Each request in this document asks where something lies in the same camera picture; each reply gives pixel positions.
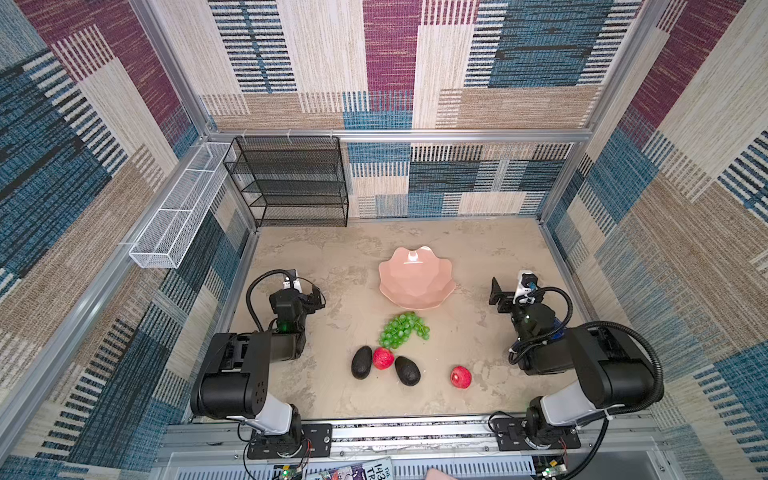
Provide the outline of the dark fake avocado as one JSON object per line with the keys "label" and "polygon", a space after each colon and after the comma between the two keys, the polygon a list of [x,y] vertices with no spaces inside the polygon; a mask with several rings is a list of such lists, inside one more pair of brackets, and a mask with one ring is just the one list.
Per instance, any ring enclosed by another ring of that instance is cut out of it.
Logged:
{"label": "dark fake avocado", "polygon": [[399,356],[394,362],[400,382],[406,386],[417,385],[421,380],[421,371],[417,364],[407,357]]}
{"label": "dark fake avocado", "polygon": [[373,364],[373,350],[370,346],[360,347],[354,354],[351,362],[351,373],[355,379],[366,379],[371,372]]}

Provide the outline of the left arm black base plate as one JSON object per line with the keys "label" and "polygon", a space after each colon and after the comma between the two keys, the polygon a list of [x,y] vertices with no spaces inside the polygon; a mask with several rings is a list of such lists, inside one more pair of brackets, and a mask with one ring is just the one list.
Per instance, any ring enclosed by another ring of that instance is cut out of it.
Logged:
{"label": "left arm black base plate", "polygon": [[330,423],[309,423],[291,427],[282,435],[263,435],[254,431],[247,443],[248,460],[298,460],[330,456],[333,426]]}

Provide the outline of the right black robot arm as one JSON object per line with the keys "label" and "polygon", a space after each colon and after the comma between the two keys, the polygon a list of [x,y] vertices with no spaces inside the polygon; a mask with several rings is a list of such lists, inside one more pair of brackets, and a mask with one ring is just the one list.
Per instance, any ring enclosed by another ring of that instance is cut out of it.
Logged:
{"label": "right black robot arm", "polygon": [[571,326],[574,304],[523,271],[512,291],[491,282],[490,305],[510,317],[516,339],[508,361],[528,376],[572,371],[576,380],[530,401],[522,415],[495,413],[488,426],[502,451],[575,449],[579,428],[644,410],[664,394],[663,367],[650,342],[615,322]]}

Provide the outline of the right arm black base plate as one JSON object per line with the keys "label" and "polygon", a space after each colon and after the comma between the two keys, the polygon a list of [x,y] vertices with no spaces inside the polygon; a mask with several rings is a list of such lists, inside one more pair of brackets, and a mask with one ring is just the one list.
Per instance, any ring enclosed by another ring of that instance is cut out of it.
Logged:
{"label": "right arm black base plate", "polygon": [[493,416],[488,421],[500,451],[579,449],[582,444],[570,427],[528,426],[520,417]]}

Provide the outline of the red fake fruit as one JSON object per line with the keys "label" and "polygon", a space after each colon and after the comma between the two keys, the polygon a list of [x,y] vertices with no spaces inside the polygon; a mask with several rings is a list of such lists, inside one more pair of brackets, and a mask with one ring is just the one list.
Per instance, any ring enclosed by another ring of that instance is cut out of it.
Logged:
{"label": "red fake fruit", "polygon": [[467,389],[472,383],[472,373],[464,366],[456,366],[451,371],[450,381],[458,389]]}
{"label": "red fake fruit", "polygon": [[378,370],[386,370],[395,362],[395,356],[387,348],[379,347],[373,352],[372,364]]}

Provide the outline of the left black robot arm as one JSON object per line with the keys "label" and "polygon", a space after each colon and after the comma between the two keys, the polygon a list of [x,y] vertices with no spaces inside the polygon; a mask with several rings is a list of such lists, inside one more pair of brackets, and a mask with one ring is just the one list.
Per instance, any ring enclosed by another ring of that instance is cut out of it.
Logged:
{"label": "left black robot arm", "polygon": [[324,296],[317,287],[309,294],[286,288],[269,301],[276,315],[269,330],[213,336],[193,383],[190,408],[196,416],[250,428],[246,460],[327,457],[332,426],[303,426],[298,408],[269,392],[270,366],[300,358],[306,319],[325,306]]}

